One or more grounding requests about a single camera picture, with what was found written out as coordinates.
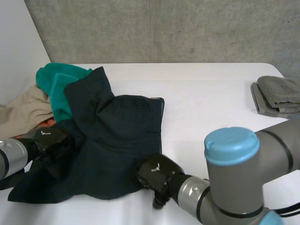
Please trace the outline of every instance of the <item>gray wall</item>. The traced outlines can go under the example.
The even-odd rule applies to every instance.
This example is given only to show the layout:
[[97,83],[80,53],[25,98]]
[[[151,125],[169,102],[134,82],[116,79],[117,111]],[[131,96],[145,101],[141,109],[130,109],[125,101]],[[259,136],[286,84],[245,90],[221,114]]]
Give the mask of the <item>gray wall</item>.
[[52,61],[267,62],[300,74],[300,0],[25,3]]

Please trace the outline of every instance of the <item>teal towel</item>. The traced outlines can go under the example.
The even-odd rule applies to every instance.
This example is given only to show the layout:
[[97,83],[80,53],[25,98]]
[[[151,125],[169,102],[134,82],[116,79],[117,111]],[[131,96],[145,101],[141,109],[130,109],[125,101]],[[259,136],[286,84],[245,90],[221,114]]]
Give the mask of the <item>teal towel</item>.
[[92,69],[86,70],[64,63],[48,63],[38,70],[36,82],[39,88],[49,95],[56,122],[73,117],[64,94],[65,87],[85,78],[91,71]]

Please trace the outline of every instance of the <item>clothing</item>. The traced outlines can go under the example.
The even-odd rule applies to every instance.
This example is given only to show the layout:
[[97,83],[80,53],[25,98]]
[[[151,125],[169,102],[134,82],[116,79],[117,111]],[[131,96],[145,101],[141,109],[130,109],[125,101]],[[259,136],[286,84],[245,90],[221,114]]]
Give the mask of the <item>clothing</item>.
[[[73,119],[59,121],[54,127],[75,139],[73,148],[69,145],[62,150],[68,157],[62,154],[64,160],[57,163],[67,176],[55,179],[46,167],[35,166],[8,200],[58,203],[80,194],[108,200],[140,190],[137,166],[161,152],[164,100],[115,97],[102,67],[69,84],[65,94]],[[72,165],[65,168],[69,158],[74,158]]]
[[48,95],[33,86],[7,106],[0,106],[0,139],[25,134],[51,117]]
[[86,77],[91,71],[64,63],[48,63],[38,70],[36,82],[39,88],[50,96],[55,121],[72,118],[64,88]]

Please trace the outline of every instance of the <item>tan garment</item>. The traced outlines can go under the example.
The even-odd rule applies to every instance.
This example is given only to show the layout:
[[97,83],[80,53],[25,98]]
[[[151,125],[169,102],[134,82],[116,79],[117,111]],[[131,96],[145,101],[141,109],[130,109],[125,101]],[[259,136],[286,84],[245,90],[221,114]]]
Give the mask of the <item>tan garment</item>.
[[25,134],[51,117],[50,99],[35,85],[7,106],[0,105],[0,139]]

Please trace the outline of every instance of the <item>gray towel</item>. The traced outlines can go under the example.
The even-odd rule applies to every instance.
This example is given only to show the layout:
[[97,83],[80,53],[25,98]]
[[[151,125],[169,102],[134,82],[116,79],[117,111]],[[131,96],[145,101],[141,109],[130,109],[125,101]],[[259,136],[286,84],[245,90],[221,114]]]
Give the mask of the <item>gray towel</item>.
[[262,76],[257,84],[270,106],[280,113],[300,112],[300,81],[275,76]]
[[251,85],[251,93],[258,114],[286,119],[292,119],[295,116],[300,115],[300,112],[280,112],[279,109],[273,108],[263,95],[262,90],[258,87],[257,83]]

